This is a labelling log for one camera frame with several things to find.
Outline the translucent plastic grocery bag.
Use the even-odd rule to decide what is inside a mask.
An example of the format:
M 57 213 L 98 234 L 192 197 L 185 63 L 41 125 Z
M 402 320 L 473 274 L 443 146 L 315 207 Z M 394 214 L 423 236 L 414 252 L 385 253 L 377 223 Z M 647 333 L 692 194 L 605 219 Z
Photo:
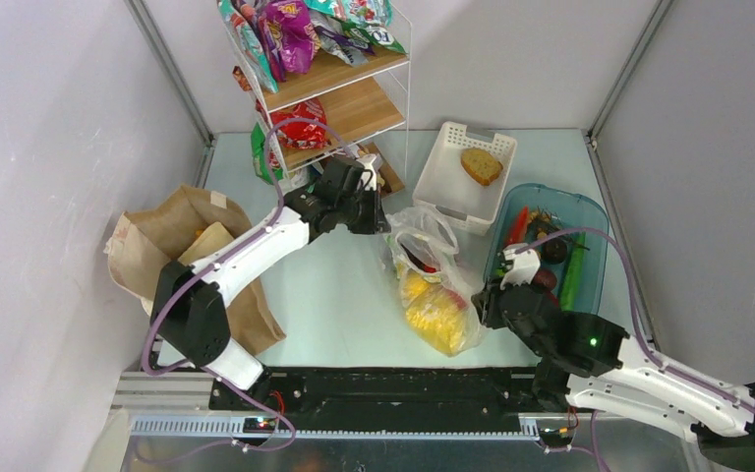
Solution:
M 407 325 L 433 349 L 455 357 L 479 345 L 487 329 L 471 297 L 482 288 L 479 274 L 459 261 L 460 246 L 439 212 L 409 206 L 387 217 L 390 266 Z M 438 269 L 424 273 L 413 261 Z

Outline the brown burlap tote bag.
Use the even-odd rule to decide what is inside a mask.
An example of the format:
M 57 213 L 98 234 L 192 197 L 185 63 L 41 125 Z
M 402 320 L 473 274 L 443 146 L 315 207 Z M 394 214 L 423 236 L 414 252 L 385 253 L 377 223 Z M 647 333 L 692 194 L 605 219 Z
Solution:
M 111 278 L 139 298 L 149 314 L 162 268 L 177 260 L 214 222 L 221 222 L 235 238 L 253 227 L 243 209 L 226 196 L 188 185 L 156 208 L 124 212 L 104 250 Z M 286 338 L 259 278 L 233 300 L 227 320 L 232 337 L 252 354 Z

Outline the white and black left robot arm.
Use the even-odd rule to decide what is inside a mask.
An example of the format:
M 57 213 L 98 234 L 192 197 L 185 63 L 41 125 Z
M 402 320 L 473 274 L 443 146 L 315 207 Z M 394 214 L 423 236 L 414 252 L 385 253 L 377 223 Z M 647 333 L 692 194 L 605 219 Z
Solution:
M 274 210 L 223 248 L 190 264 L 161 270 L 150 315 L 160 336 L 185 361 L 232 384 L 234 397 L 260 409 L 271 397 L 264 365 L 232 337 L 227 309 L 261 274 L 339 225 L 350 233 L 386 233 L 378 189 L 378 157 L 334 156 L 312 184 L 280 194 Z

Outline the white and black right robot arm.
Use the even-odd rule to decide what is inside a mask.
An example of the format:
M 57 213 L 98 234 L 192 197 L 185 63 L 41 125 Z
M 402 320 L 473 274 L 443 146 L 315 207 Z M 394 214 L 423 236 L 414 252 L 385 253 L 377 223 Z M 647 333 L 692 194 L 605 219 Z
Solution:
M 698 446 L 708 460 L 755 471 L 755 383 L 696 372 L 598 315 L 564 311 L 533 285 L 488 285 L 480 322 L 514 333 L 539 359 L 532 395 L 544 410 L 603 411 Z

